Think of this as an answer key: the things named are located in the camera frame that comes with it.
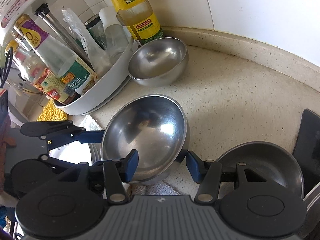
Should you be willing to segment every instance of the purple label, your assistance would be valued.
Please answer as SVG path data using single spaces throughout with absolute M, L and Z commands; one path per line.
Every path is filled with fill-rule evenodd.
M 20 30 L 23 36 L 29 41 L 30 45 L 37 49 L 42 42 L 50 35 L 49 33 L 42 30 L 33 20 L 26 21 Z

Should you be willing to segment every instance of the stainless steel bowl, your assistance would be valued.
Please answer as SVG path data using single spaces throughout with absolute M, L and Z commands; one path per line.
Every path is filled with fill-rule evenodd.
M 181 106 L 163 95 L 147 95 L 122 107 L 102 138 L 102 160 L 124 158 L 138 150 L 139 164 L 131 183 L 165 179 L 184 159 L 189 125 Z
M 240 144 L 228 150 L 217 161 L 228 167 L 235 167 L 239 162 L 247 163 L 301 198 L 304 196 L 303 175 L 298 162 L 276 144 L 259 141 Z M 219 198 L 232 190 L 232 182 L 222 182 Z
M 129 75 L 147 87 L 162 87 L 176 81 L 189 61 L 186 44 L 172 37 L 148 42 L 139 48 L 129 62 Z
M 298 236 L 304 239 L 320 222 L 320 182 L 303 199 L 307 206 L 307 217 L 301 227 Z

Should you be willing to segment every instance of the backsplash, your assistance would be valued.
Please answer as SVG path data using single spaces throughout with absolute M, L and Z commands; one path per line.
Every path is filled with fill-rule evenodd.
M 162 26 L 213 30 L 208 0 L 149 0 L 149 2 Z M 84 22 L 99 13 L 105 6 L 112 6 L 112 2 L 111 0 L 58 0 L 50 6 L 50 10 L 59 22 L 67 27 L 67 24 L 62 20 L 62 6 L 71 8 Z M 37 19 L 36 23 L 52 36 L 57 37 L 42 19 Z
M 279 47 L 320 66 L 320 0 L 149 0 L 162 26 L 216 30 Z M 62 6 L 86 21 L 111 0 L 58 0 L 50 9 L 62 21 Z M 36 22 L 53 34 L 48 26 Z

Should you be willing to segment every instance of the yellow sponge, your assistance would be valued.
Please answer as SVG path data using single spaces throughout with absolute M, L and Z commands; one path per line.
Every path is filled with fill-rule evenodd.
M 62 110 L 55 107 L 53 100 L 50 100 L 43 108 L 37 121 L 65 121 L 68 115 Z

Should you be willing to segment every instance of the green label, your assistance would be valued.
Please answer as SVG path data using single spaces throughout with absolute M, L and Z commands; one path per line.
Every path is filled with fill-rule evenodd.
M 157 32 L 157 34 L 155 34 L 154 36 L 145 39 L 145 40 L 141 40 L 141 45 L 148 43 L 149 41 L 155 40 L 155 39 L 159 39 L 163 36 L 163 31 L 162 28 L 160 28 L 160 30 Z
M 75 61 L 71 68 L 62 76 L 60 80 L 67 84 L 71 89 L 76 90 L 88 79 L 90 73 L 84 67 Z

